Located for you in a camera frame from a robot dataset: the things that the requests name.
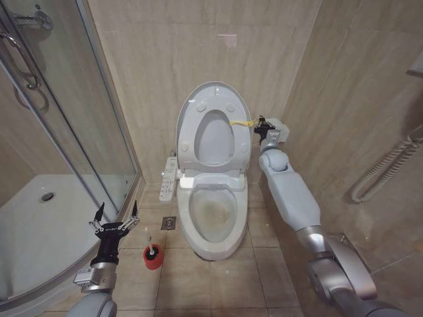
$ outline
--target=glass panel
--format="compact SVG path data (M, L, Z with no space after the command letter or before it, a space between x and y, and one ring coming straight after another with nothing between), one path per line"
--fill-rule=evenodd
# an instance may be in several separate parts
M43 15L53 27L18 26L60 110L117 210L135 176L128 148L74 1L3 1L9 12ZM45 120L56 125L50 111ZM53 127L61 137L61 127ZM88 182L94 178L84 175Z
M4 51L0 50L0 55L3 59ZM54 125L61 129L61 142L79 168L89 173L91 167L51 101L49 114L57 118ZM2 301L45 283L89 251L97 238L87 223L98 205L34 114L17 102L13 84L3 70L0 111ZM97 193L102 190L99 183L92 182L90 187ZM110 206L104 192L97 199ZM115 215L113 209L106 212Z

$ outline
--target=toilet brush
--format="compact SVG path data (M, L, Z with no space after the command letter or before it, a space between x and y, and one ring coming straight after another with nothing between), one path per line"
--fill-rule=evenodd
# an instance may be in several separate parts
M151 235L147 227L144 232L148 243L143 255L145 266L147 269L158 269L163 263L163 251L158 244L151 242Z

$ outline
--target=toilet lid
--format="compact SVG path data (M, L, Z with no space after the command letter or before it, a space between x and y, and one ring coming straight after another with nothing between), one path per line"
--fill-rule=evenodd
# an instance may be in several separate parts
M210 82L197 87L186 99L178 118L179 168L244 172L250 160L251 130L229 122L250 120L247 105L231 86Z

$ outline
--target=red toilet brush holder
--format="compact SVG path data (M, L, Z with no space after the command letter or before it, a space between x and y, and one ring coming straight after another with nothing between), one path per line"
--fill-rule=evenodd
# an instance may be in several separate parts
M144 262L147 269L158 269L163 263L163 251L158 244L153 243L153 253L150 252L150 247L147 246L144 250Z

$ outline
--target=shower drain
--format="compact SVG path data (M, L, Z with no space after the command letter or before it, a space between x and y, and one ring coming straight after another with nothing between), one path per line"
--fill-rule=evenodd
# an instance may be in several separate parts
M46 202L46 201L52 200L53 197L54 197L54 193L52 193L52 192L46 193L43 196L41 196L41 201Z
M163 217L161 230L174 230L176 225L176 217Z

